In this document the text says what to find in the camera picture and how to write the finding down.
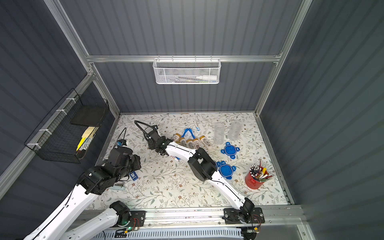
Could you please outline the small toothpaste tube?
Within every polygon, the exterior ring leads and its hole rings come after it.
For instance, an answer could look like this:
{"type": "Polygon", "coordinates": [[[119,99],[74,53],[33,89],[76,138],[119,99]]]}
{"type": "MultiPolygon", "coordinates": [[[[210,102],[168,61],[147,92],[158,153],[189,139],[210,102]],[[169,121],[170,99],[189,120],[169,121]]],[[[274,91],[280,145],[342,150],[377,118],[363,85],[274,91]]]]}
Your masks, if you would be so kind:
{"type": "Polygon", "coordinates": [[[197,132],[199,133],[201,131],[200,127],[198,126],[196,121],[194,121],[194,124],[195,124],[195,128],[196,128],[197,132]]]}

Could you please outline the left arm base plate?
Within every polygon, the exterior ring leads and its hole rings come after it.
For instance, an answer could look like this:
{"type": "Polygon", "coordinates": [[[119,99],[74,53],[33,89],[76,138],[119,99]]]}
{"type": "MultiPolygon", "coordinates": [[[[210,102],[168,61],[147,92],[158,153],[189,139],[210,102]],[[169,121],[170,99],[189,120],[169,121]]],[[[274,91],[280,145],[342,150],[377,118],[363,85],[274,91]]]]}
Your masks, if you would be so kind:
{"type": "Polygon", "coordinates": [[[117,225],[121,228],[139,228],[144,225],[146,219],[146,211],[133,211],[124,213],[119,217],[117,225]]]}

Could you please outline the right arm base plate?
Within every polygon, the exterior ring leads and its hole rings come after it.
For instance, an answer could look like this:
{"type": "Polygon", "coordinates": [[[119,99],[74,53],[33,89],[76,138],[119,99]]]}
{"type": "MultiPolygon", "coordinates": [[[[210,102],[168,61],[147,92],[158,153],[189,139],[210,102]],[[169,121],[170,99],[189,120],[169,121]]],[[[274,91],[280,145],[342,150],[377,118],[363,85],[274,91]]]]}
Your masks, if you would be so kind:
{"type": "Polygon", "coordinates": [[[251,213],[245,213],[245,211],[236,210],[233,208],[223,209],[226,224],[264,224],[265,218],[261,208],[254,208],[251,213]]]}

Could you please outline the blue-lid clear container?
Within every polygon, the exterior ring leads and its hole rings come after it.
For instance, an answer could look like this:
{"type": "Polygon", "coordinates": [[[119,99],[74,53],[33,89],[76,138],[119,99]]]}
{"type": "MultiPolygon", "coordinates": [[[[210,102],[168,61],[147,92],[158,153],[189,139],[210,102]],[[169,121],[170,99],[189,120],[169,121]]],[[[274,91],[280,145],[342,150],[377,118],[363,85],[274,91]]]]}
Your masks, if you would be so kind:
{"type": "Polygon", "coordinates": [[[221,145],[224,143],[225,125],[223,123],[216,123],[214,126],[214,144],[221,145]]]}
{"type": "Polygon", "coordinates": [[[242,124],[239,121],[231,122],[230,129],[228,131],[228,139],[231,141],[236,141],[239,138],[240,132],[242,129],[242,124]]]}

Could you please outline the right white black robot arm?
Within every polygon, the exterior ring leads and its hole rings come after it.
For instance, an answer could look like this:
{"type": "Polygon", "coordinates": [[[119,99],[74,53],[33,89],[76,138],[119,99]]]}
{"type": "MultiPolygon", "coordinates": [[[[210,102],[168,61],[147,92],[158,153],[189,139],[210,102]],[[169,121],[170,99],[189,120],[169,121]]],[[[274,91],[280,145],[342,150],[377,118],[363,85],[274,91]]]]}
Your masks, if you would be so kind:
{"type": "Polygon", "coordinates": [[[203,148],[195,150],[179,145],[165,136],[161,137],[156,129],[149,133],[143,132],[143,135],[149,144],[149,149],[155,150],[159,155],[172,156],[187,161],[197,179],[202,182],[207,181],[214,186],[231,206],[239,211],[241,222],[250,223],[253,220],[254,203],[223,178],[217,169],[216,162],[203,148]]]}

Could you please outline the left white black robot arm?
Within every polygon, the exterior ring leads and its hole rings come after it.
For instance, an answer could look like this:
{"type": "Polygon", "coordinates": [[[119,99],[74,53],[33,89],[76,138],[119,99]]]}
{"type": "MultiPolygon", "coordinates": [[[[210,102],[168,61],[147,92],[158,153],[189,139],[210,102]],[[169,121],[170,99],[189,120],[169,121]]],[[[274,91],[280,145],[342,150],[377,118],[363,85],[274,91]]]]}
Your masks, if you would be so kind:
{"type": "Polygon", "coordinates": [[[83,210],[106,189],[140,168],[140,157],[130,148],[112,149],[106,162],[85,171],[62,203],[25,238],[27,240],[90,239],[114,225],[127,227],[133,216],[124,203],[117,201],[95,220],[78,227],[75,233],[66,232],[83,210]]]}

